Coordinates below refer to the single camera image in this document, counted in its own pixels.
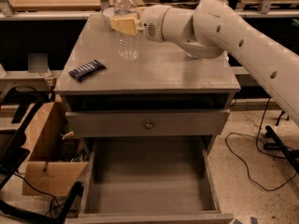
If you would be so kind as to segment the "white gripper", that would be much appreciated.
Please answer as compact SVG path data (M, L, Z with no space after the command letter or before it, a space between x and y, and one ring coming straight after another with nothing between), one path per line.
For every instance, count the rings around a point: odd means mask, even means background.
M170 6L164 5L138 7L137 11L141 12L140 20L136 13L117 15L109 19L110 26L113 30L122 34L137 35L141 22L143 34L148 40L164 42L163 22L164 16L169 9Z

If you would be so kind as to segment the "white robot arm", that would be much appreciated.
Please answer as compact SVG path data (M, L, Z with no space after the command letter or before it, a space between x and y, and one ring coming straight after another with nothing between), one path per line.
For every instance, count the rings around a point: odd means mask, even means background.
M110 18L126 35L171 42L195 58L231 54L294 121L299 124L299 57L244 21L218 0L201 0L194 10L155 5Z

